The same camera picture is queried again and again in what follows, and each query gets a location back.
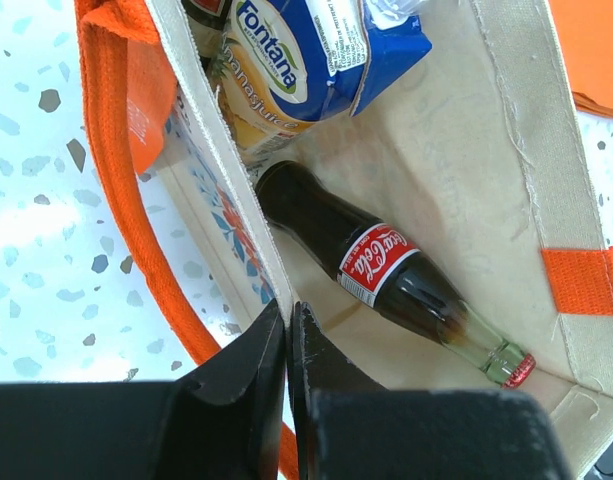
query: coca-cola bottle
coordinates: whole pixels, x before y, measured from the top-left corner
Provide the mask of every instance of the coca-cola bottle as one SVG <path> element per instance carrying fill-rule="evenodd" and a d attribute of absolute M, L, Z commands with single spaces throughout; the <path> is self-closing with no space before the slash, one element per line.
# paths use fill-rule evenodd
<path fill-rule="evenodd" d="M 535 367 L 533 356 L 487 324 L 411 240 L 324 189 L 305 166 L 272 165 L 255 190 L 272 225 L 386 319 L 461 355 L 506 388 Z"/>

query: bag handle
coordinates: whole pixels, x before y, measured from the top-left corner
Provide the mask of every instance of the bag handle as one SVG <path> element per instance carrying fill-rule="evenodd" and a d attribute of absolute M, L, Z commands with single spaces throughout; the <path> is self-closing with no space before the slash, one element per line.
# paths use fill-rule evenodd
<path fill-rule="evenodd" d="M 202 364 L 219 345 L 168 265 L 135 175 L 135 169 L 151 164 L 164 146 L 175 75 L 143 2 L 77 0 L 75 11 L 86 133 L 104 193 L 159 308 L 191 358 Z M 285 424 L 279 463 L 288 479 L 299 478 L 295 435 Z"/>

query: canvas bag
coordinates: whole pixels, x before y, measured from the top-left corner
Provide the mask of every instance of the canvas bag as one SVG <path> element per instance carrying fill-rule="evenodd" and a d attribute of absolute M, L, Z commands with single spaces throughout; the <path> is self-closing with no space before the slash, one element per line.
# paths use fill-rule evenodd
<path fill-rule="evenodd" d="M 115 88 L 119 104 L 101 113 L 97 103 L 109 99 L 95 97 L 103 80 L 92 72 L 106 63 L 96 64 L 100 54 L 83 42 L 93 155 L 108 165 L 119 145 L 120 156 L 132 157 L 139 170 L 157 153 L 140 148 L 153 144 L 149 130 L 157 136 L 166 109 L 145 113 L 130 88 L 138 63 L 131 67 L 131 52 L 151 46 L 159 57 L 139 70 L 142 83 L 179 82 L 156 168 L 242 325 L 273 294 L 289 319 L 300 297 L 344 353 L 389 388 L 490 386 L 454 354 L 359 305 L 292 240 L 271 234 L 181 6 L 148 0 L 144 19 L 140 5 L 78 4 L 81 29 L 103 23 L 104 35 L 128 39 L 108 54 L 112 65 L 128 65 L 128 85 Z M 111 20 L 95 17 L 95 8 L 105 8 Z M 550 12 L 542 0 L 436 0 L 422 21 L 434 43 L 426 59 L 362 115 L 315 127 L 287 155 L 299 155 L 335 193 L 414 238 L 491 323 L 536 356 L 539 370 L 523 389 L 551 414 L 573 471 L 582 475 L 613 438 L 613 251 L 603 244 Z M 147 34 L 142 22 L 151 28 Z M 121 99 L 128 107 L 123 116 Z M 108 128 L 109 118 L 123 130 Z M 132 165 L 103 170 L 109 203 L 153 295 L 193 357 L 205 360 L 214 345 L 156 251 L 143 207 L 133 208 L 139 199 Z M 122 204 L 127 191 L 130 205 Z M 579 287 L 576 294 L 566 290 L 570 285 Z"/>

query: orange napkin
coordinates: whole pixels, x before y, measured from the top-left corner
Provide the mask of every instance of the orange napkin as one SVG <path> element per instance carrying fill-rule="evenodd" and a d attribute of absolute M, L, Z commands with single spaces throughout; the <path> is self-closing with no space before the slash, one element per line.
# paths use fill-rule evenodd
<path fill-rule="evenodd" d="M 175 280 L 135 176 L 164 146 L 177 80 L 144 0 L 76 0 L 75 10 L 86 133 L 104 193 L 159 308 L 193 360 L 202 364 L 219 345 Z M 287 478 L 299 477 L 295 435 L 286 425 L 279 463 Z"/>
<path fill-rule="evenodd" d="M 550 0 L 575 104 L 613 117 L 613 0 Z"/>

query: coca-cola logo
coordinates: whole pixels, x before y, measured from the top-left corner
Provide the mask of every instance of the coca-cola logo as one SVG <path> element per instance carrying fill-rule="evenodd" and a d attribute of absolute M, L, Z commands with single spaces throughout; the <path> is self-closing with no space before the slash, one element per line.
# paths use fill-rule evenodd
<path fill-rule="evenodd" d="M 367 284 L 371 284 L 375 275 L 377 275 L 384 265 L 389 264 L 388 253 L 397 246 L 407 246 L 408 242 L 402 235 L 396 230 L 389 230 L 388 232 L 380 233 L 372 241 L 366 242 L 363 247 L 363 251 L 360 248 L 355 263 L 353 264 L 353 270 L 363 276 Z"/>

